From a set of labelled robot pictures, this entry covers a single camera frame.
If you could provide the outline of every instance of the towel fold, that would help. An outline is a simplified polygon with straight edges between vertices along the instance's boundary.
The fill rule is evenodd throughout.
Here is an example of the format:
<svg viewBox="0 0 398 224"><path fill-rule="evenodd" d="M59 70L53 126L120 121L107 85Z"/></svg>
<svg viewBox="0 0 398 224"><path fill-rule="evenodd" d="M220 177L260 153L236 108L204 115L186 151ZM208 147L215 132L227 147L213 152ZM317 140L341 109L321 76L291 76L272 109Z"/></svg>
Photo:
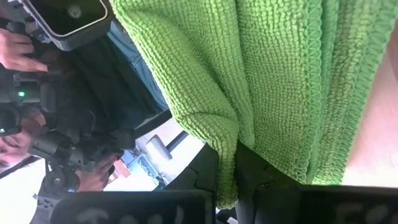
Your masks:
<svg viewBox="0 0 398 224"><path fill-rule="evenodd" d="M303 184L341 182L396 0L111 4L177 122L218 151L219 207L237 140Z"/></svg>

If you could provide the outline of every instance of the black equipment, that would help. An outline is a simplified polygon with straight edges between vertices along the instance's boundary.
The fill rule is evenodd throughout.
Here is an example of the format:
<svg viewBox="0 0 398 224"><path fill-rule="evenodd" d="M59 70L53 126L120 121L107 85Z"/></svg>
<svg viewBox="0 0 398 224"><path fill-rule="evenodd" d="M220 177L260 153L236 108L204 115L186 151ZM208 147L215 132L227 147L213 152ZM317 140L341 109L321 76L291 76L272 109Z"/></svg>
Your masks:
<svg viewBox="0 0 398 224"><path fill-rule="evenodd" d="M396 189L300 185L240 142L235 161L238 222L228 223L398 223ZM165 189L74 194L57 204L51 224L227 223L215 212L217 171L217 152L205 145Z"/></svg>
<svg viewBox="0 0 398 224"><path fill-rule="evenodd" d="M113 13L105 0L0 0L13 18L36 23L29 34L51 41L61 50L73 50L105 35Z"/></svg>
<svg viewBox="0 0 398 224"><path fill-rule="evenodd" d="M20 22L8 23L7 29L27 35L25 24ZM42 53L41 44L34 39L32 41L35 55L28 56L38 58L36 54ZM44 158L46 163L46 176L38 194L38 210L48 209L47 202L55 205L60 198L78 188L76 170L92 172L97 162L112 154L121 156L125 149L134 149L135 146L130 130L112 130L109 133L93 130L96 116L92 111L58 111L57 91L53 84L61 74L51 65L48 68L48 73L8 71L0 79L0 136L21 132L22 113L27 107L40 108L45 117L57 117L61 112L71 123L62 129L44 128L29 149L29 154Z"/></svg>

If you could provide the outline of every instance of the camera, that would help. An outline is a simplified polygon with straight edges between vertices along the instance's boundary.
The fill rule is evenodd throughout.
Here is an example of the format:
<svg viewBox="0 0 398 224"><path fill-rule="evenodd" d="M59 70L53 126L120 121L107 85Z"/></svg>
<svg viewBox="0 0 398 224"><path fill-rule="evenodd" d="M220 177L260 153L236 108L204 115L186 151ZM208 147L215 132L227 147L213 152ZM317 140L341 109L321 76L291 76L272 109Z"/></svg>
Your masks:
<svg viewBox="0 0 398 224"><path fill-rule="evenodd" d="M36 24L30 35L65 51L105 35L113 18L104 0L11 0L5 7L14 21Z"/></svg>
<svg viewBox="0 0 398 224"><path fill-rule="evenodd" d="M22 30L18 22L8 28ZM53 160L63 168L92 171L95 163L111 153L122 153L121 132L94 133L96 115L90 110L60 111L57 108L56 83L62 82L61 71L49 67L48 73L9 71L0 79L0 137L21 132L24 110L39 108L45 118L66 120L68 126L51 127L35 138L29 153Z"/></svg>

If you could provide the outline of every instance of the person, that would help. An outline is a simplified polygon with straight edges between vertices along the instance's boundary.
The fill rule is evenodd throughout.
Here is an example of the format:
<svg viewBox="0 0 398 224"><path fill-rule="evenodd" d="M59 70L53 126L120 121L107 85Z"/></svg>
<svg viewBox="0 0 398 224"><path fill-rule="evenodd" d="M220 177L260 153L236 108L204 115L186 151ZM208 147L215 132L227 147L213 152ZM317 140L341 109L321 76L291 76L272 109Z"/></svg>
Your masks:
<svg viewBox="0 0 398 224"><path fill-rule="evenodd" d="M134 42L130 39L129 35L118 21L112 21L111 29L109 30L107 36L123 53L126 60L131 62L131 68L137 72L139 78L154 97L157 106L162 110L167 110L169 106L167 105L162 91L157 85L151 70L145 63L144 59L142 59L142 56Z"/></svg>
<svg viewBox="0 0 398 224"><path fill-rule="evenodd" d="M34 47L28 37L0 29L0 63L5 69L46 72L47 66L44 63L25 56L33 51ZM0 173L29 158L31 142L45 125L45 119L42 114L30 110L25 112L21 125L22 131L19 134L0 138ZM76 174L80 178L78 191L103 190L106 187L108 170L116 159L116 155L110 156L98 163L92 173L77 171Z"/></svg>
<svg viewBox="0 0 398 224"><path fill-rule="evenodd" d="M0 27L3 26L4 28L5 24L7 24L9 20L1 18L2 16L10 16L7 15L6 11L0 9ZM50 59L50 63L55 62L60 64L61 67L66 66L77 68L75 70L67 68L65 73L68 74L65 75L66 78L64 78L60 84L60 89L66 91L59 93L63 96L77 95L78 99L74 98L72 100L76 101L73 106L76 106L77 104L80 104L79 106L86 106L89 104L88 107L95 111L98 118L97 120L101 123L99 126L112 126L112 124L108 125L109 123L106 121L103 122L103 120L113 119L116 120L114 122L116 123L116 127L122 126L123 128L131 129L131 127L139 125L145 119L167 109L167 107L165 106L164 99L162 97L157 96L154 100L153 95L150 95L149 93L149 91L152 92L152 90L150 89L148 91L148 89L146 89L146 86L154 86L154 80L152 82L145 80L145 85L141 82L144 76L152 77L151 74L148 74L149 69L142 69L145 74L141 74L139 77L137 75L131 75L136 74L133 70L137 69L137 67L133 67L127 61L129 60L128 57L137 57L139 53L135 49L133 50L134 53L132 55L127 56L127 48L121 52L117 52L120 49L118 44L123 41L123 38L121 38L120 35L121 32L117 32L115 29L114 32L112 32L112 35L108 35L108 40L102 38L94 44L87 44L87 47L81 47L83 50L75 50L67 54L61 54L58 49L54 49L54 47L52 47L52 50L49 51L53 53L50 54L50 56L47 56L47 59ZM90 55L87 57L87 54L95 54L91 52L92 50L98 52L97 56L92 57L92 55ZM0 29L0 65L2 65L0 66L0 75L7 71L13 72L14 70L21 72L47 72L48 68L46 64L26 56L26 54L31 54L34 51L35 49L30 38L24 35L14 34L6 29ZM102 63L102 59L108 60L110 66L103 66L101 68L103 71L102 74L94 74L95 72L98 73L98 62ZM125 83L128 83L129 81L133 83L133 85L126 87ZM161 94L156 86L153 87L153 89L157 94ZM102 105L89 103L91 101L100 101ZM101 109L104 107L106 107L107 111L103 111ZM22 119L22 132L14 136L6 136L0 139L0 178L7 176L12 167L14 167L13 170L16 170L24 164L28 164L35 160L35 158L27 155L27 150L31 140L36 137L40 132L40 127L45 124L46 120L42 114L29 110L28 113L24 113L24 117Z"/></svg>

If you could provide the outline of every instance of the green microfiber towel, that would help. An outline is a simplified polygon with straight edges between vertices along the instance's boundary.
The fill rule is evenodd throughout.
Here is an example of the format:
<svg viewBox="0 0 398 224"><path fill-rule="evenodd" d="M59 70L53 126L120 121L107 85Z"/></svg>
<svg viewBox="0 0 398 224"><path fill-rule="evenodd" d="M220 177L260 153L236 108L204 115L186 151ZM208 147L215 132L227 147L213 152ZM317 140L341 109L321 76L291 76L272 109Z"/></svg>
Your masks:
<svg viewBox="0 0 398 224"><path fill-rule="evenodd" d="M111 4L174 118L218 151L219 207L236 201L237 140L301 183L341 182L398 1Z"/></svg>

